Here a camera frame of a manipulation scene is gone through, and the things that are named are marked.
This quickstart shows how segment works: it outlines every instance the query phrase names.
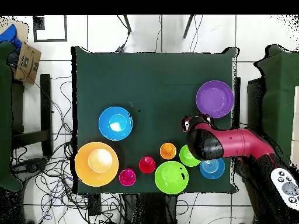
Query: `floor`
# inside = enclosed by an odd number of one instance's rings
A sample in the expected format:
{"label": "floor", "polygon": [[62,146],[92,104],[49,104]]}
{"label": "floor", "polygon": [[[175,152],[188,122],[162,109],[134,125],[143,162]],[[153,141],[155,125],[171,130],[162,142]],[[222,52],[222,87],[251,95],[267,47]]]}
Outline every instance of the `floor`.
{"label": "floor", "polygon": [[[117,16],[67,16],[67,41],[66,42],[34,42],[32,16],[14,16],[18,21],[29,25],[28,44],[41,51],[39,71],[36,83],[39,84],[40,74],[50,74],[52,100],[59,105],[65,114],[70,104],[61,94],[62,91],[71,98],[71,46],[81,46],[91,52],[112,52],[121,46],[127,38],[127,30]],[[241,116],[242,127],[247,123],[246,112],[246,86],[249,80],[260,77],[257,68],[253,66],[255,61],[261,60],[265,54],[265,47],[269,44],[280,44],[288,50],[299,47],[298,28],[293,24],[291,16],[269,16],[269,15],[196,15],[198,29],[197,46],[195,42],[192,48],[194,34],[196,32],[194,20],[190,26],[186,39],[183,39],[189,15],[163,15],[162,52],[163,53],[186,53],[190,50],[202,53],[221,53],[227,47],[238,47],[240,49],[236,65],[237,76],[241,77]],[[132,33],[125,46],[125,52],[135,53],[144,51],[161,52],[161,34],[157,40],[160,30],[159,15],[128,15]],[[37,31],[37,39],[63,39],[64,18],[63,16],[45,16],[45,30]],[[24,126],[25,131],[36,131],[40,129],[40,98],[39,88],[36,85],[26,85],[24,97]],[[61,118],[53,107],[53,141],[54,148],[69,141],[71,136],[62,133],[57,135],[61,126]],[[72,128],[72,111],[66,117],[65,122]],[[39,157],[41,155],[40,144],[28,146],[28,152],[24,159]],[[54,156],[55,159],[62,157],[60,150]],[[178,224],[250,224],[253,218],[251,202],[248,198],[241,178],[234,175],[234,183],[239,191],[230,194],[182,194],[179,196],[177,206]],[[38,222],[42,217],[41,201],[48,203],[43,198],[45,192],[38,186],[48,191],[42,179],[32,178],[25,191],[25,213],[27,219]],[[110,195],[102,195],[102,200]],[[103,208],[108,209],[110,202],[105,201]],[[57,219],[65,212],[65,206],[59,204],[50,211],[49,220],[42,224],[57,224]],[[113,219],[118,220],[119,214],[113,212]],[[74,207],[65,214],[64,220],[59,224],[87,224],[80,216],[80,212]]]}

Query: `blue bowl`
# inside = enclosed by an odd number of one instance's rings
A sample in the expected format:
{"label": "blue bowl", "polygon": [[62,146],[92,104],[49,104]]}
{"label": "blue bowl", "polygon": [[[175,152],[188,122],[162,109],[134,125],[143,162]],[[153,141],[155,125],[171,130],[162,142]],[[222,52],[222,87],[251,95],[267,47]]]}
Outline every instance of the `blue bowl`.
{"label": "blue bowl", "polygon": [[200,162],[199,168],[204,177],[210,180],[215,180],[223,175],[225,164],[222,158],[203,160]]}
{"label": "blue bowl", "polygon": [[131,114],[122,107],[109,107],[99,118],[99,129],[102,135],[112,141],[126,138],[133,127]]}

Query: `small green bowl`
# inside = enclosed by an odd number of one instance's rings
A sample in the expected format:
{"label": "small green bowl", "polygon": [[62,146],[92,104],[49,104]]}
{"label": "small green bowl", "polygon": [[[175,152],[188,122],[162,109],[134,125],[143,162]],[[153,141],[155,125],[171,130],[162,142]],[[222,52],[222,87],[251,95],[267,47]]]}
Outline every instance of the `small green bowl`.
{"label": "small green bowl", "polygon": [[195,167],[200,163],[200,160],[197,160],[193,157],[193,155],[190,153],[188,146],[184,145],[180,149],[180,161],[187,167]]}
{"label": "small green bowl", "polygon": [[156,186],[166,194],[181,193],[187,186],[189,175],[187,169],[173,160],[162,163],[155,172]]}

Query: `white controller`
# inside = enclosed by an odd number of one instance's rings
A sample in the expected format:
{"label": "white controller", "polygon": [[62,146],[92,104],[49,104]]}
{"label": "white controller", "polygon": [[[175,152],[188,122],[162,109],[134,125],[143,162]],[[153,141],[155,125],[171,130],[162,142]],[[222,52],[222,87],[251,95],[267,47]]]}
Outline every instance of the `white controller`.
{"label": "white controller", "polygon": [[271,172],[271,179],[286,205],[299,211],[299,187],[292,175],[276,168]]}

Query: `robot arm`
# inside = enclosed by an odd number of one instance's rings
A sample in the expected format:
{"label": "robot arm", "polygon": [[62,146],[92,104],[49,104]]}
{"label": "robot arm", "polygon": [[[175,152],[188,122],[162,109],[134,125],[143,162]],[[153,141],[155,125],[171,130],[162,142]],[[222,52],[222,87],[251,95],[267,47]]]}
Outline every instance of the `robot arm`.
{"label": "robot arm", "polygon": [[219,130],[207,115],[183,118],[182,128],[187,132],[187,145],[196,159],[249,158],[259,191],[274,205],[276,219],[288,219],[295,212],[292,221],[299,223],[298,183],[261,136],[249,129]]}

